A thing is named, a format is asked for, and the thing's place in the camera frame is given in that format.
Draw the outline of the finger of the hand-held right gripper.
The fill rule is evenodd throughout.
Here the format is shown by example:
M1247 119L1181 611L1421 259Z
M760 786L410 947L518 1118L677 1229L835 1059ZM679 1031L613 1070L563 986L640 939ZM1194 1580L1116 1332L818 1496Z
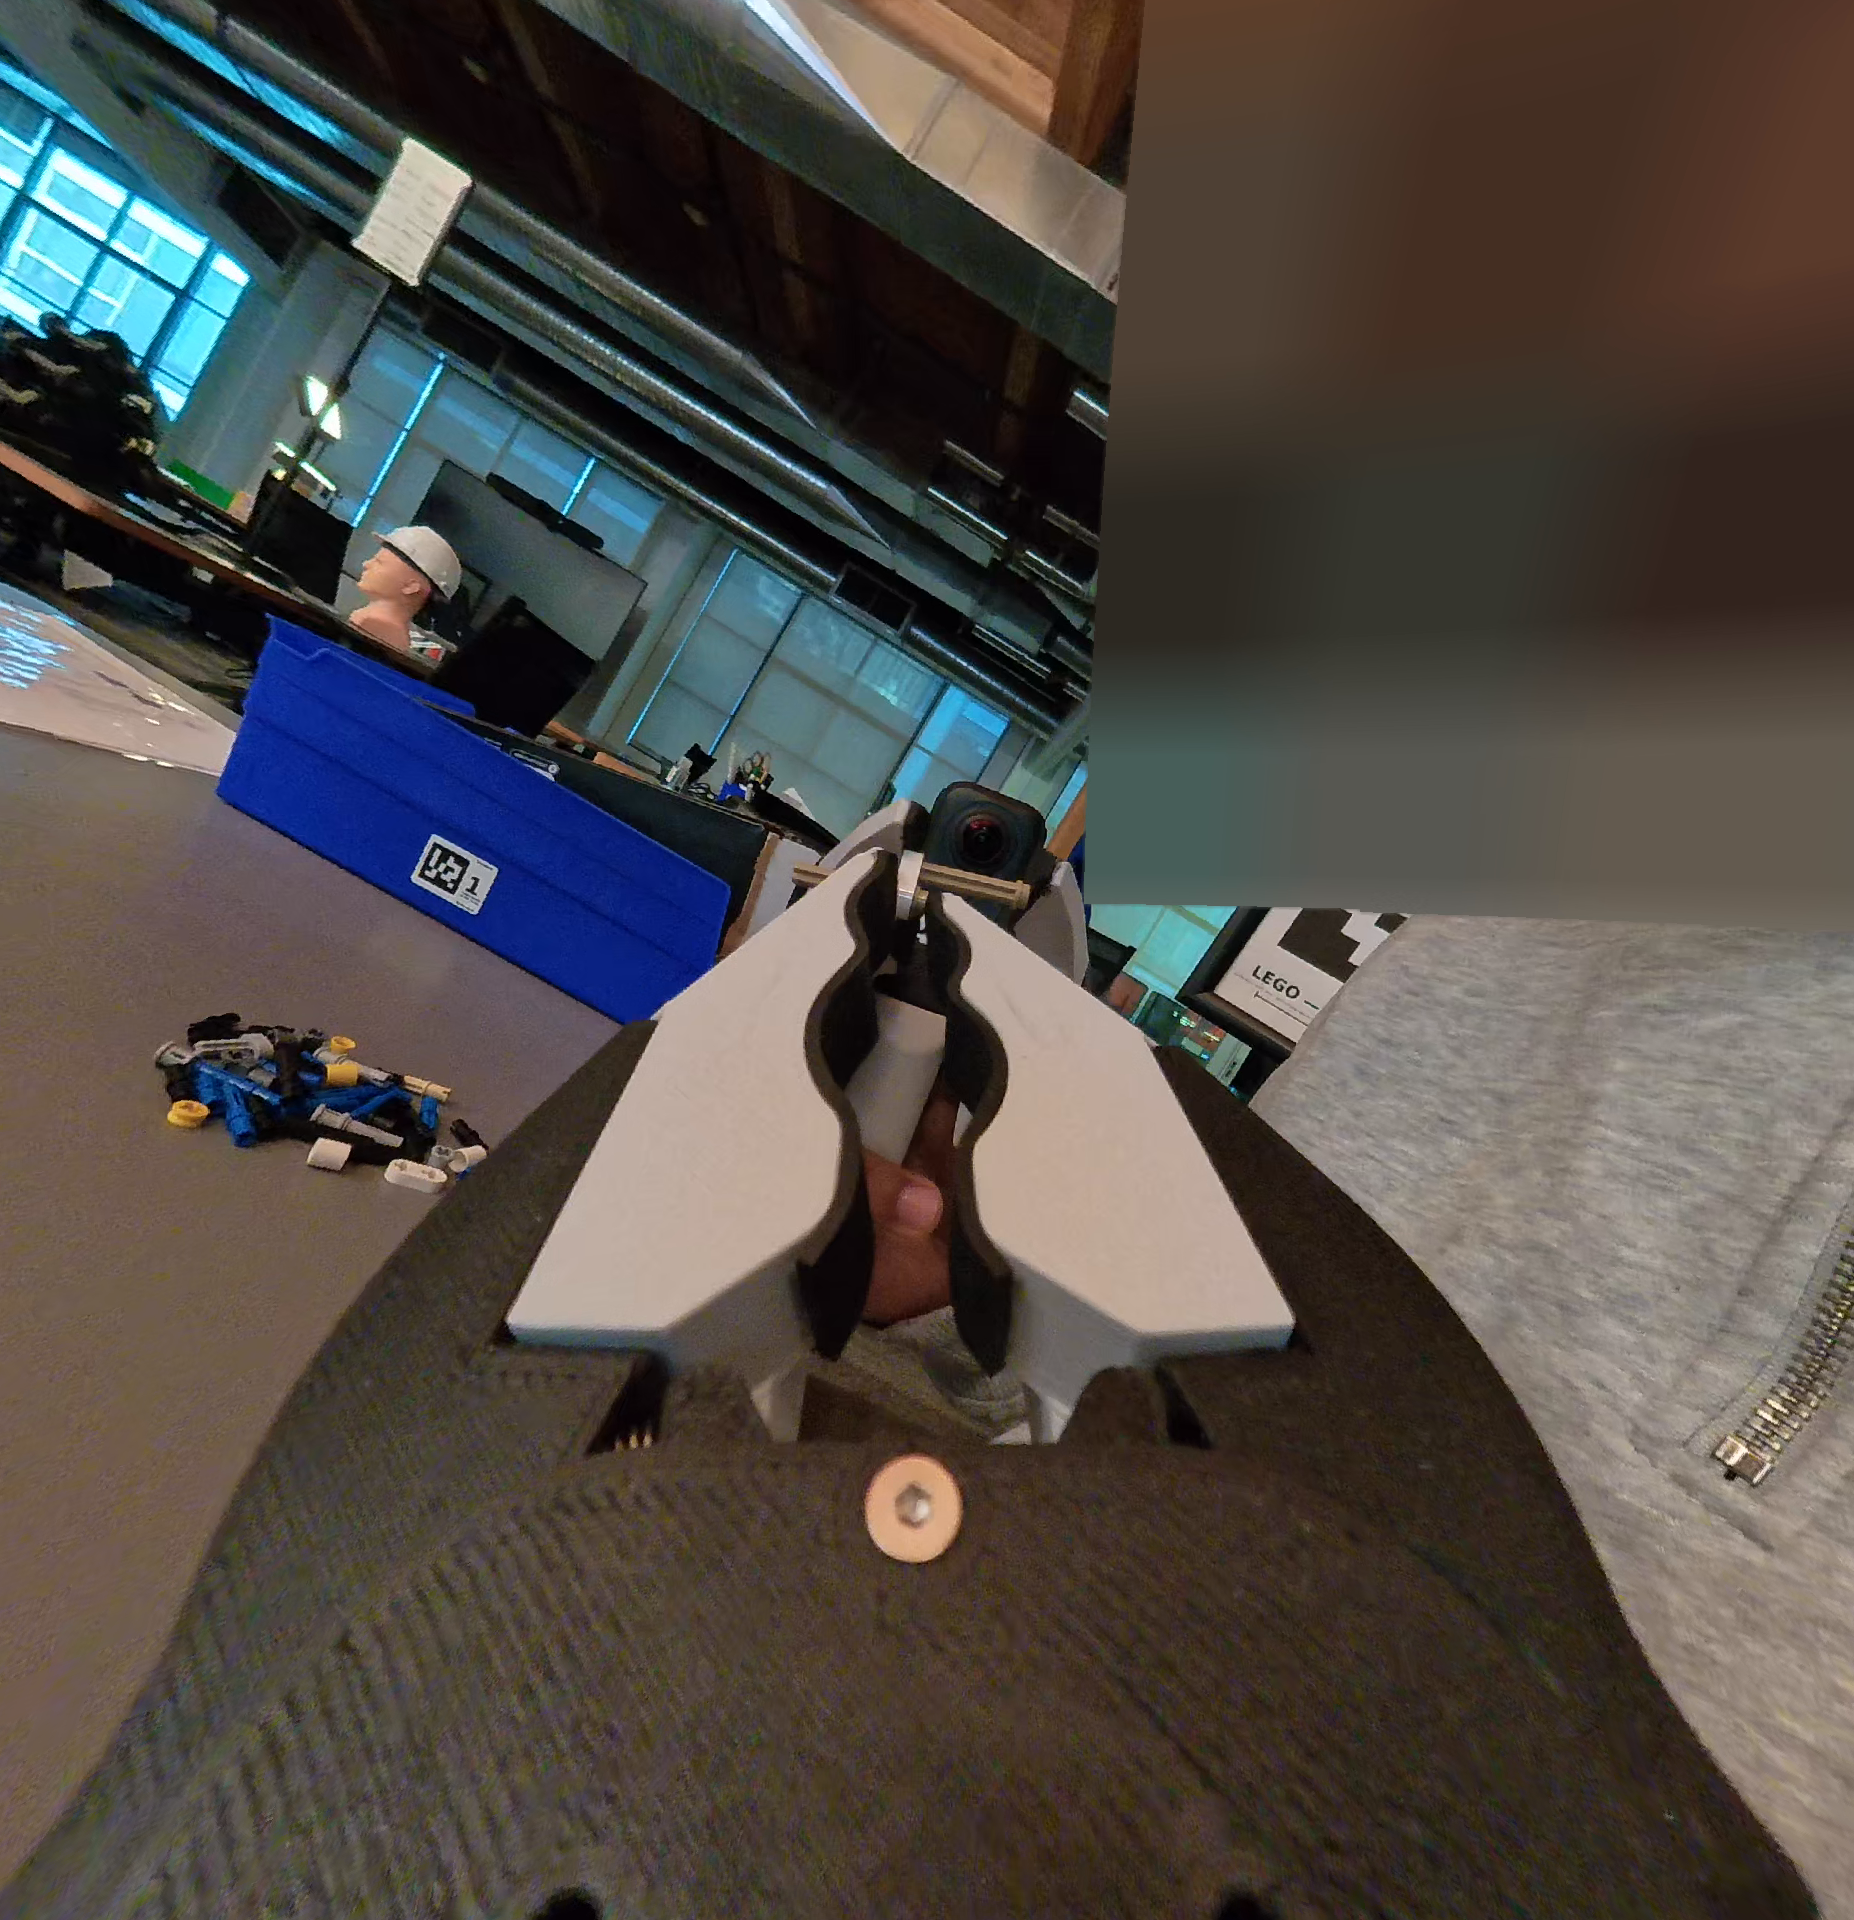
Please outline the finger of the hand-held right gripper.
M852 827L835 848L827 851L818 866L827 870L839 870L850 861L870 856L870 855L886 855L892 859L901 859L904 855L918 855L922 859L921 846L924 825L930 814L924 808L912 801L896 801L885 806L883 809L870 814L856 827ZM840 897L845 900L852 889L862 878L835 878L832 882L818 887L818 897Z
M1070 861L1054 859L1044 886L1031 889L1031 903L1018 919L1018 943L1070 983L1083 983L1087 972L1087 925Z

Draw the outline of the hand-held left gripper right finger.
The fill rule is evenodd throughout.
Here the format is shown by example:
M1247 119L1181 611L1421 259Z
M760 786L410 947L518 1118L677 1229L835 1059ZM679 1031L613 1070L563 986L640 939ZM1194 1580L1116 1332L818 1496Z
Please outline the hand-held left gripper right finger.
M1091 1379L1283 1350L1295 1317L1141 1032L957 897L926 904L956 1146L950 1299L1033 1441Z

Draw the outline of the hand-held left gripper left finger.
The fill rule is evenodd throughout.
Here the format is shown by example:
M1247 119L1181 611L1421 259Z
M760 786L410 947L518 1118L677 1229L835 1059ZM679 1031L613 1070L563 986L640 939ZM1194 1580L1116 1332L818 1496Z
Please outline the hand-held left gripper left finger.
M847 1089L879 1044L886 859L862 851L668 1003L507 1309L524 1347L723 1367L777 1441L862 1315Z

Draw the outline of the tan lego axle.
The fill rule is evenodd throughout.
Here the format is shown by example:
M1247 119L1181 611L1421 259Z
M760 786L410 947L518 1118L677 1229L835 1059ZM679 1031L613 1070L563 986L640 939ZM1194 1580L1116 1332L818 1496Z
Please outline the tan lego axle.
M885 886L892 897L896 889L896 880L916 880L943 897L959 897L970 903L998 904L1010 911L1022 911L1031 903L1031 886L1026 880L1008 880L1000 876L984 876L978 872L966 872L959 867L943 866L943 864L924 864L918 855L904 855L901 859L892 859L886 855L870 855L856 861L845 864L839 870L827 870L818 864L796 864L792 870L792 887L799 892L818 889L835 878L872 878L879 886Z

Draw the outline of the person's right forearm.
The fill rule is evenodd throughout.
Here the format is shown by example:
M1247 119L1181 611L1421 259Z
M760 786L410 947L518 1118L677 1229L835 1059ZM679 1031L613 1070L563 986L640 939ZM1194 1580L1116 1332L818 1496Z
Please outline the person's right forearm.
M1029 1392L1010 1370L989 1374L968 1352L950 1309L854 1331L837 1370L996 1445L1029 1445Z

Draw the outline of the heap of small lego pins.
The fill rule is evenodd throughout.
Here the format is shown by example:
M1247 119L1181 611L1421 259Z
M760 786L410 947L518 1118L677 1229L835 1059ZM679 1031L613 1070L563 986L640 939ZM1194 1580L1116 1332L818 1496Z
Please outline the heap of small lego pins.
M385 1188L441 1193L489 1156L430 1076L377 1069L336 1031L193 1021L149 1059L174 1129L221 1128L236 1148L294 1143L317 1174L372 1171Z

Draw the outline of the person's right hand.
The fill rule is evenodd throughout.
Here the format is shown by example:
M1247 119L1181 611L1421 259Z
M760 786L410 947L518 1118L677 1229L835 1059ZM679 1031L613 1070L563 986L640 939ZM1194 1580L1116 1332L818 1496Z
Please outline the person's right hand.
M862 1152L874 1259L867 1327L892 1327L948 1304L948 1192L959 1103L935 1084L897 1160Z

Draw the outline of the framed black white poster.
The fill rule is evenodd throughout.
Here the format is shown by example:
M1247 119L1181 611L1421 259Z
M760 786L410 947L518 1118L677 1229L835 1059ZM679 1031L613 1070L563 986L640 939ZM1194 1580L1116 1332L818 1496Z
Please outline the framed black white poster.
M1230 1038L1286 1057L1403 922L1362 907L1236 907L1178 1000Z

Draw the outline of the person's grey hoodie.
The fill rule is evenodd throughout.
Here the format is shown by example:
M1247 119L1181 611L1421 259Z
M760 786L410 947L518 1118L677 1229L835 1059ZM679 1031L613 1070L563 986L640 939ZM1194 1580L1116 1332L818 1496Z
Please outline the person's grey hoodie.
M1854 1917L1854 933L1410 919L1253 1106L1458 1310Z

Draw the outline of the blue plastic bin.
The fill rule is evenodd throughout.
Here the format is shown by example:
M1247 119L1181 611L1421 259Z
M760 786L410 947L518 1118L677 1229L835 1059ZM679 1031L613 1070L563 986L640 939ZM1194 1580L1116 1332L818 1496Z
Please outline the blue plastic bin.
M715 964L725 886L467 720L274 616L219 797L582 1006L651 1017Z

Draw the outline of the mannequin head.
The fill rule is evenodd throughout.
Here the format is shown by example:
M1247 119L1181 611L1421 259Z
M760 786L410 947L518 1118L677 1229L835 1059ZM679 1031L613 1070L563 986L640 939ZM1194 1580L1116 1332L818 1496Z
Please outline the mannequin head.
M346 625L394 654L413 642L414 621L428 609L434 588L404 553L377 545L360 573L361 602Z

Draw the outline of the black computer monitor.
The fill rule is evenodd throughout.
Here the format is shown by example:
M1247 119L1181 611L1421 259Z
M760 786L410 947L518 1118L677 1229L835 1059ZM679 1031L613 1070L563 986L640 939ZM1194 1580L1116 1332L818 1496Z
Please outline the black computer monitor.
M247 520L247 551L272 566L307 595L334 604L352 528L315 505L281 472L261 484Z

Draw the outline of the standing lamp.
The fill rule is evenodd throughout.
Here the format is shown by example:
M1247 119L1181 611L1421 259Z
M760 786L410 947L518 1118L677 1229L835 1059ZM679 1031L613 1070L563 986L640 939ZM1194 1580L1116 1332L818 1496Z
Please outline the standing lamp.
M298 382L298 425L276 439L268 455L268 474L284 487L327 513L337 494L337 484L327 470L330 455L342 442L342 408L334 387L315 374Z

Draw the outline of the hanging white paper sign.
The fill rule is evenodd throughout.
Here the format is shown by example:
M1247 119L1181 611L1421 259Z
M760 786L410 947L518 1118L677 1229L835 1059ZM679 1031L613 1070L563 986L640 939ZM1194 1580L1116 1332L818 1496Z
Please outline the hanging white paper sign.
M352 252L381 276L422 286L474 179L424 142L401 137Z

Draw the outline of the white instruction sheet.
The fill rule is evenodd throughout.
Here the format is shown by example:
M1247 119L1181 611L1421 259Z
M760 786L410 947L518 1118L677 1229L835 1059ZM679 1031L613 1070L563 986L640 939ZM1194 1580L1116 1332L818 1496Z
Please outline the white instruction sheet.
M91 628L4 584L0 726L209 780L221 776L238 728Z

